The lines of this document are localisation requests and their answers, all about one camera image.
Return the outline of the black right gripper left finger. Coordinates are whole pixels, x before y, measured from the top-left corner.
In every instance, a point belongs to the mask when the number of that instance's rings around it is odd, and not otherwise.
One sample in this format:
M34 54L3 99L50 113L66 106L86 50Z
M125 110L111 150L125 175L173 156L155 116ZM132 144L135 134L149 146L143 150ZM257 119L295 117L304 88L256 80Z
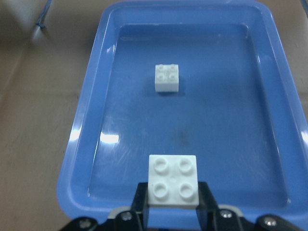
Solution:
M146 231L148 230L148 183L139 183L130 208L115 212L103 223L90 217L68 222L62 231Z

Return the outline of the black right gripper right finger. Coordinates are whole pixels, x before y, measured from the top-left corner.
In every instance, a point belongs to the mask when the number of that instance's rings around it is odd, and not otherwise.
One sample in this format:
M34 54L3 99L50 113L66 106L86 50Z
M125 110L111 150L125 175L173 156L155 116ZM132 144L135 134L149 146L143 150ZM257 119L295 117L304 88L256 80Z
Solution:
M203 231L299 231L298 226L274 214L248 221L237 208L219 208L208 184L198 182L199 205L196 214Z

